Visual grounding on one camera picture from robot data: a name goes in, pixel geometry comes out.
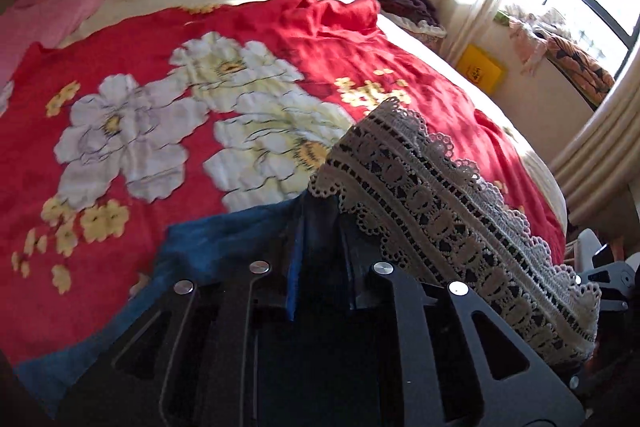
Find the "pink garment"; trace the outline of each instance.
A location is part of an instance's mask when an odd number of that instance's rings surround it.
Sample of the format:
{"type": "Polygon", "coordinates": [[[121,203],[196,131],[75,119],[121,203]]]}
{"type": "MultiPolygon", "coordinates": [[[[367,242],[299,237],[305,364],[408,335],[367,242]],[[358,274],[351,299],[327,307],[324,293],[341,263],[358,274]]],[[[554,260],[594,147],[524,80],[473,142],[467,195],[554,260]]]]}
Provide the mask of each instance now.
{"type": "Polygon", "coordinates": [[[11,79],[27,48],[54,48],[104,0],[16,0],[0,15],[0,89],[11,79]]]}

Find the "patterned cloth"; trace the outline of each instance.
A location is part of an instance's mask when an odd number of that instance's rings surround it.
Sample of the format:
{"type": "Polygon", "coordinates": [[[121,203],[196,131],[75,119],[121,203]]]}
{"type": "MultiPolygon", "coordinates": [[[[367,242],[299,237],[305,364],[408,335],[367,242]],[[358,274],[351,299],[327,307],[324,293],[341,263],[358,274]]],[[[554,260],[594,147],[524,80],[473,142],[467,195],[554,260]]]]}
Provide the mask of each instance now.
{"type": "Polygon", "coordinates": [[[309,181],[316,197],[337,195],[340,211],[380,236],[382,256],[421,282],[463,281],[549,365],[588,359],[600,290],[553,266],[527,218],[505,210],[497,187],[472,161],[450,158],[451,139],[382,102],[332,148],[309,181]]]}
{"type": "Polygon", "coordinates": [[[597,61],[576,44],[557,35],[546,38],[546,56],[569,77],[593,105],[600,105],[615,79],[597,61]]]}

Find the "yellow flower print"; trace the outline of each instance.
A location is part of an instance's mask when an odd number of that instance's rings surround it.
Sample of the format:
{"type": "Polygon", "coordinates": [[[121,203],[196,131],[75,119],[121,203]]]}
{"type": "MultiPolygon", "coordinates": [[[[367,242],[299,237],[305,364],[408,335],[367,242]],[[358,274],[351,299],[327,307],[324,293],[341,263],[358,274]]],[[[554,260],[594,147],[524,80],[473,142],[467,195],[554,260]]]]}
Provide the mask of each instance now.
{"type": "Polygon", "coordinates": [[[58,94],[63,100],[71,100],[75,97],[78,89],[80,89],[80,84],[78,82],[72,82],[71,84],[66,84],[65,87],[60,89],[58,94]]]}
{"type": "Polygon", "coordinates": [[[191,15],[196,15],[198,13],[211,13],[213,12],[213,10],[220,8],[220,6],[222,5],[221,4],[205,4],[204,6],[194,6],[194,7],[181,6],[180,8],[183,9],[185,12],[190,13],[191,15]]]}
{"type": "Polygon", "coordinates": [[[86,208],[82,216],[80,216],[80,225],[86,242],[98,241],[101,243],[109,235],[109,232],[107,232],[106,208],[98,204],[86,208]]]}
{"type": "Polygon", "coordinates": [[[47,251],[47,236],[41,235],[38,242],[36,243],[36,248],[40,253],[45,253],[47,251]]]}
{"type": "Polygon", "coordinates": [[[22,277],[27,279],[29,274],[31,273],[31,268],[29,266],[29,261],[22,261],[20,264],[20,273],[22,273],[22,277]]]}
{"type": "Polygon", "coordinates": [[[69,206],[66,201],[60,201],[57,196],[53,196],[44,202],[40,217],[43,221],[47,221],[50,226],[55,227],[60,217],[65,221],[69,221],[76,215],[76,212],[69,206]]]}
{"type": "Polygon", "coordinates": [[[351,89],[351,87],[356,85],[356,83],[353,82],[348,76],[336,78],[334,84],[338,86],[339,92],[347,92],[351,89]]]}
{"type": "Polygon", "coordinates": [[[21,255],[17,252],[12,253],[11,255],[11,266],[15,272],[20,270],[20,273],[22,273],[22,277],[24,277],[25,279],[31,273],[29,261],[21,259],[21,255]]]}
{"type": "Polygon", "coordinates": [[[65,103],[64,98],[62,98],[59,94],[54,95],[54,97],[51,100],[49,100],[49,102],[46,105],[47,118],[59,115],[60,108],[62,108],[63,103],[65,103]]]}
{"type": "Polygon", "coordinates": [[[80,84],[78,82],[72,82],[71,84],[66,84],[65,87],[60,89],[60,91],[53,96],[51,100],[47,103],[47,118],[52,116],[57,116],[60,114],[60,109],[62,108],[62,104],[67,100],[71,100],[75,97],[76,92],[80,89],[80,84]]]}
{"type": "Polygon", "coordinates": [[[56,264],[51,269],[51,274],[53,275],[51,282],[53,283],[53,286],[58,288],[58,293],[60,295],[71,289],[71,274],[65,266],[62,264],[56,264]]]}
{"type": "Polygon", "coordinates": [[[11,254],[11,266],[17,272],[20,269],[20,254],[14,252],[11,254]]]}
{"type": "Polygon", "coordinates": [[[109,235],[120,237],[124,233],[124,225],[129,220],[129,209],[121,206],[116,200],[109,200],[103,207],[109,235]]]}
{"type": "Polygon", "coordinates": [[[385,92],[379,82],[365,80],[364,86],[353,88],[354,82],[348,77],[336,78],[334,84],[338,86],[340,98],[344,103],[348,103],[353,107],[364,106],[367,110],[365,114],[377,108],[383,100],[396,96],[402,103],[411,103],[411,97],[402,89],[393,89],[391,92],[385,92]]]}
{"type": "Polygon", "coordinates": [[[74,248],[78,245],[78,236],[74,232],[73,220],[67,221],[56,230],[56,251],[65,257],[74,253],[74,248]]]}
{"type": "Polygon", "coordinates": [[[121,206],[116,200],[109,200],[102,206],[94,204],[80,217],[84,240],[88,243],[101,243],[110,235],[120,237],[128,220],[129,209],[121,206]]]}
{"type": "Polygon", "coordinates": [[[33,247],[36,245],[36,229],[27,232],[27,238],[24,240],[24,253],[31,256],[33,247]]]}

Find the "white flower print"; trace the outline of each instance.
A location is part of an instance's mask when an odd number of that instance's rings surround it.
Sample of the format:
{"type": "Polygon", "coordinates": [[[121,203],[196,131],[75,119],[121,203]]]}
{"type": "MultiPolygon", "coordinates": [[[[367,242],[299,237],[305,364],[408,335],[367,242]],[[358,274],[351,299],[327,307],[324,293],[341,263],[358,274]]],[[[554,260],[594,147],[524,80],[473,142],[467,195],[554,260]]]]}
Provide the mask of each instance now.
{"type": "Polygon", "coordinates": [[[92,206],[120,173],[135,197],[168,197],[184,181],[187,151],[179,144],[206,120],[206,104],[178,98],[186,89],[169,76],[139,86],[130,74],[108,76],[99,94],[71,107],[71,126],[54,148],[68,165],[58,197],[75,210],[92,206]]]}
{"type": "Polygon", "coordinates": [[[209,32],[174,50],[172,71],[192,87],[193,97],[210,109],[228,112],[247,91],[284,94],[302,74],[286,60],[276,58],[261,42],[241,46],[233,39],[209,32]]]}
{"type": "Polygon", "coordinates": [[[281,96],[247,92],[232,108],[241,116],[217,121],[225,149],[204,163],[230,212],[276,203],[302,192],[309,176],[353,124],[339,105],[292,85],[281,96]]]}

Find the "dark red cloth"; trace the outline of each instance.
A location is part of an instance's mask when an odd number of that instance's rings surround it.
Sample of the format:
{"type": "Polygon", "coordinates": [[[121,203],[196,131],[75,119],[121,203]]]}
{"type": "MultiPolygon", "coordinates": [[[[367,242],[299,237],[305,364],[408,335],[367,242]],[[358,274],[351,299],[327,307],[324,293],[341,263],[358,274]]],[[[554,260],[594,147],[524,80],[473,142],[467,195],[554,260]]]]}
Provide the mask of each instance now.
{"type": "MultiPolygon", "coordinates": [[[[348,76],[355,87],[374,78],[382,89],[398,89],[397,79],[412,99],[410,108],[424,115],[430,132],[448,134],[455,158],[471,158],[485,179],[508,187],[506,203],[524,206],[534,235],[546,239],[556,263],[564,254],[564,237],[553,212],[520,163],[509,138],[474,108],[463,90],[424,62],[386,40],[376,26],[376,0],[343,4],[333,0],[270,0],[223,6],[209,14],[191,15],[167,9],[133,17],[59,50],[39,44],[28,49],[14,75],[15,89],[0,121],[0,349],[11,363],[51,353],[100,330],[121,309],[137,271],[148,269],[166,227],[224,212],[224,192],[212,183],[203,162],[221,150],[212,133],[217,120],[234,113],[211,111],[208,120],[181,140],[188,151],[184,183],[166,199],[152,203],[134,199],[119,174],[100,204],[115,199],[129,209],[121,237],[87,243],[79,218],[79,243],[65,258],[56,253],[56,238],[40,217],[43,203],[56,194],[65,165],[54,147],[70,125],[69,108],[46,117],[46,105],[62,87],[77,81],[74,101],[98,92],[105,77],[131,74],[140,86],[160,80],[174,68],[172,51],[211,31],[245,45],[263,42],[278,58],[304,76],[297,84],[318,99],[340,104],[355,120],[365,107],[344,103],[336,78],[348,76]],[[374,70],[393,73],[372,76],[374,70]],[[23,252],[31,229],[47,235],[44,253],[27,258],[30,273],[14,271],[12,252],[23,252]],[[63,264],[72,277],[68,292],[52,285],[52,267],[63,264]]],[[[184,97],[191,96],[187,89],[184,97]]]]}

